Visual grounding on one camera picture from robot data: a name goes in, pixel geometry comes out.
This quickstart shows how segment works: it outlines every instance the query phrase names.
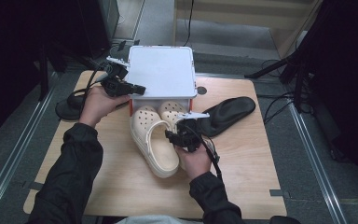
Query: hand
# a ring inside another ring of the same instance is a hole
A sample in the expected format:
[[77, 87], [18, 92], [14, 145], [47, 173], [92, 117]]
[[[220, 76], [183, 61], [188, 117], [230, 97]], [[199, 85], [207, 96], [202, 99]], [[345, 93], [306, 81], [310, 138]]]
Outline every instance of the hand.
[[175, 150], [184, 163], [187, 175], [191, 180], [211, 170], [211, 159], [206, 152], [206, 148], [202, 144], [194, 152], [188, 152], [178, 146], [175, 146]]
[[95, 128], [95, 125], [101, 121], [101, 118], [113, 112], [116, 106], [129, 100], [129, 95], [110, 97], [106, 94], [103, 87], [93, 87], [88, 92], [79, 123], [84, 123]]

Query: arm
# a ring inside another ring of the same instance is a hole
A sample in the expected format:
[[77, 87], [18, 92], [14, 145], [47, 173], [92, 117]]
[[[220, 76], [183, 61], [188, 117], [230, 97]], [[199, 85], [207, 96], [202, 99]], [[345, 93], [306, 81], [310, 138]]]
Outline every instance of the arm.
[[201, 145], [195, 152], [187, 152], [175, 147], [190, 177], [190, 196], [200, 205], [204, 223], [243, 223], [240, 208], [228, 201], [226, 188], [219, 178], [213, 175], [211, 160]]
[[61, 156], [36, 194], [29, 223], [80, 223], [103, 161], [94, 129], [101, 118], [129, 96], [109, 97], [101, 87], [89, 91], [79, 122], [63, 136]]

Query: white box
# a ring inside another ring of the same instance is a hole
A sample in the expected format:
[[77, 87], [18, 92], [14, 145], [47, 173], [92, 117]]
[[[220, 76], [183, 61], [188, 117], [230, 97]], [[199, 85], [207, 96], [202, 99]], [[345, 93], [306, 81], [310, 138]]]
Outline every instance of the white box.
[[133, 94], [130, 115], [143, 105], [156, 109], [174, 100], [191, 110], [197, 96], [193, 51], [188, 47], [133, 46], [126, 81], [146, 87], [144, 95]]

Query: table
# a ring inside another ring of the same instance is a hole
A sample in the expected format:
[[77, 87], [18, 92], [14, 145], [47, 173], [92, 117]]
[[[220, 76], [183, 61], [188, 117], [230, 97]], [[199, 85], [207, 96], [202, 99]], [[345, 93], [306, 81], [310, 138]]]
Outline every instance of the table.
[[[87, 85], [91, 73], [81, 74], [76, 89]], [[256, 109], [251, 115], [213, 138], [221, 157], [219, 166], [228, 198], [241, 208], [242, 218], [286, 216], [282, 196], [270, 195], [270, 190], [280, 189], [280, 184], [253, 83], [244, 79], [197, 77], [197, 85], [205, 87], [207, 93], [194, 99], [193, 111], [196, 112], [231, 97], [249, 96], [255, 100]], [[35, 182], [44, 183], [48, 170], [60, 155], [63, 133], [73, 124], [61, 121]], [[85, 215], [202, 218], [202, 210], [188, 194], [189, 179], [185, 171], [179, 169], [165, 179], [152, 174], [131, 138], [127, 105], [103, 118], [96, 129], [104, 148], [103, 165], [95, 178]], [[30, 190], [23, 206], [26, 213], [32, 211], [36, 193]]]
[[[197, 0], [192, 20], [268, 27], [278, 53], [284, 58], [301, 33], [313, 24], [321, 3], [322, 0]], [[176, 21], [188, 20], [190, 9], [190, 0], [175, 0], [174, 45]]]

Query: black sleeve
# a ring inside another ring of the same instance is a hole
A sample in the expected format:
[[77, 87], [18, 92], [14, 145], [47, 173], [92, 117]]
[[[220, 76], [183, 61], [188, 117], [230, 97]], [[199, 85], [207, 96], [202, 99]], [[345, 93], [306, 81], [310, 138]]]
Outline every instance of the black sleeve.
[[36, 194], [28, 223], [80, 223], [103, 162], [97, 131], [76, 123], [63, 136], [61, 156]]
[[228, 201], [225, 184], [211, 172], [190, 182], [190, 195], [204, 211], [204, 223], [244, 223], [240, 208]]

